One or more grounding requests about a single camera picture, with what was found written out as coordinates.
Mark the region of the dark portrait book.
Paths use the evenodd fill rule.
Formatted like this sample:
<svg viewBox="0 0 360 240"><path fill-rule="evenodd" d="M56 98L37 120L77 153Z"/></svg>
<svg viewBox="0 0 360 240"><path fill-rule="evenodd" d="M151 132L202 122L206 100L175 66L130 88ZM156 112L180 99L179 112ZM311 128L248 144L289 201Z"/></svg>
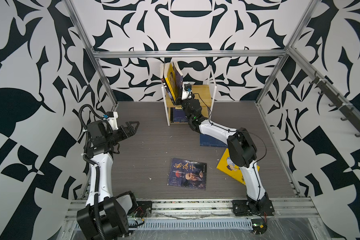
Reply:
<svg viewBox="0 0 360 240"><path fill-rule="evenodd" d="M183 78L184 75L180 69L178 62L173 62L173 69L175 71L175 80L176 80L176 105L179 105L182 100L183 95Z"/></svg>
<svg viewBox="0 0 360 240"><path fill-rule="evenodd" d="M207 169L206 163L172 158L167 185L205 191Z"/></svg>

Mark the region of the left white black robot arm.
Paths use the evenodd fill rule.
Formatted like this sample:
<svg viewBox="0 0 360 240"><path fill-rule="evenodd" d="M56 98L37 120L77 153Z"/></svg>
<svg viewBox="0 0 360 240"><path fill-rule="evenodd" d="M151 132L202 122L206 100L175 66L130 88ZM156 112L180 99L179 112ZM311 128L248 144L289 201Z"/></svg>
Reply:
<svg viewBox="0 0 360 240"><path fill-rule="evenodd" d="M137 133L139 122L118 125L117 112L107 112L101 116L94 113L96 121L85 123L80 107L78 117L85 134L82 157L91 170L90 190L86 205L77 212L77 222L87 240L115 240L128 233L128 216L137 208L134 194L127 191L114 196L112 191L112 166L114 155L119 154L120 142Z"/></svg>

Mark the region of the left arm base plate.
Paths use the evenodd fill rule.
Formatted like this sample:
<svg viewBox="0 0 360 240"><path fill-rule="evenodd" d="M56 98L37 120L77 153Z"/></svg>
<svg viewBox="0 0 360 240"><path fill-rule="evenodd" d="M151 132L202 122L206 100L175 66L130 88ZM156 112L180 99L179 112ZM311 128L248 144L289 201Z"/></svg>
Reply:
<svg viewBox="0 0 360 240"><path fill-rule="evenodd" d="M129 211L129 217L144 218L152 213L152 201L137 201L137 205L133 206Z"/></svg>

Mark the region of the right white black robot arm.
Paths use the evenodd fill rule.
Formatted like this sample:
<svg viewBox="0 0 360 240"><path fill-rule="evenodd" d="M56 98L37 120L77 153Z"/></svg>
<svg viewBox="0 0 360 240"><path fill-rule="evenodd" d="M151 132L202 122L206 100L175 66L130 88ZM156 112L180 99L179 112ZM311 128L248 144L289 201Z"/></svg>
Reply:
<svg viewBox="0 0 360 240"><path fill-rule="evenodd" d="M181 102L190 128L202 135L211 136L228 146L230 158L239 167L247 188L249 211L259 215L270 202L261 183L257 166L257 148L245 128L228 129L203 116L200 101L186 99Z"/></svg>

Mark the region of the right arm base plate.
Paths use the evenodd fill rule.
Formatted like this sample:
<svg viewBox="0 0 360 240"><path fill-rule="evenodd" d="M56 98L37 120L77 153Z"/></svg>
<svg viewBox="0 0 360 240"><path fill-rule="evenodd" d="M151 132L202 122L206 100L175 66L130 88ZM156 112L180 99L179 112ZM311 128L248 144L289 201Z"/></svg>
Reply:
<svg viewBox="0 0 360 240"><path fill-rule="evenodd" d="M268 199L254 200L232 200L233 213L235 216L273 216L275 208Z"/></svg>

